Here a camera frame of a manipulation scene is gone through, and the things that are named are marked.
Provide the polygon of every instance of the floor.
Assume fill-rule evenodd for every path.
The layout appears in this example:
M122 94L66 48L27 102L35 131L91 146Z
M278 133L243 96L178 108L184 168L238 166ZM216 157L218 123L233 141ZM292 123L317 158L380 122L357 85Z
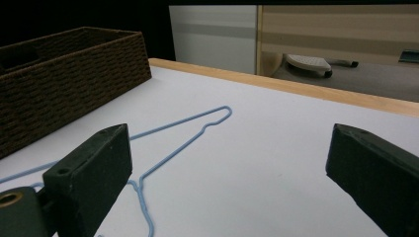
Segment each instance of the floor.
M322 87L354 91L419 103L419 67L388 66L360 62L358 67L342 60L326 59L333 75L290 67L285 60L273 77Z

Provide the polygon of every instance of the white table surface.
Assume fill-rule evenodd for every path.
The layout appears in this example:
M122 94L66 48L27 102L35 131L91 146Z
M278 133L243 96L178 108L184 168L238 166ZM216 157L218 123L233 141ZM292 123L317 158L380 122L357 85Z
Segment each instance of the white table surface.
M385 236L326 176L334 123L368 130L419 156L419 118L152 67L153 78L0 161L0 178L64 157L96 131L130 135L220 106L232 116L145 180L155 236ZM226 112L131 143L132 179ZM42 180L42 172L0 192ZM97 234L147 236L131 187Z

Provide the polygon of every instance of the dark wall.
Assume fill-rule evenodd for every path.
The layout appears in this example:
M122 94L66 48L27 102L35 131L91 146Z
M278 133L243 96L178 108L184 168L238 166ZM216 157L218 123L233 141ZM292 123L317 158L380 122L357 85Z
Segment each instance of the dark wall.
M1 7L0 46L79 27L142 31L149 57L175 60L167 4L144 0L12 0Z

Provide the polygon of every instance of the wooden table edge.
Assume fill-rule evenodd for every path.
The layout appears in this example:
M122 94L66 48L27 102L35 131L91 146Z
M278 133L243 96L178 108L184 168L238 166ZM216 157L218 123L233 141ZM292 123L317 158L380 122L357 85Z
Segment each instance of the wooden table edge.
M149 63L151 66L194 73L232 82L238 82L322 100L419 118L419 103L319 87L286 80L278 80L269 77L216 69L159 58L149 58Z

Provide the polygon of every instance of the brown woven basket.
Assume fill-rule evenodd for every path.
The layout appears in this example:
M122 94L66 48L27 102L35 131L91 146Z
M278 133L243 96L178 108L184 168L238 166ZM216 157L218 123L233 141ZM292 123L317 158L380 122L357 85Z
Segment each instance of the brown woven basket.
M149 78L139 32L80 28L0 47L0 159Z

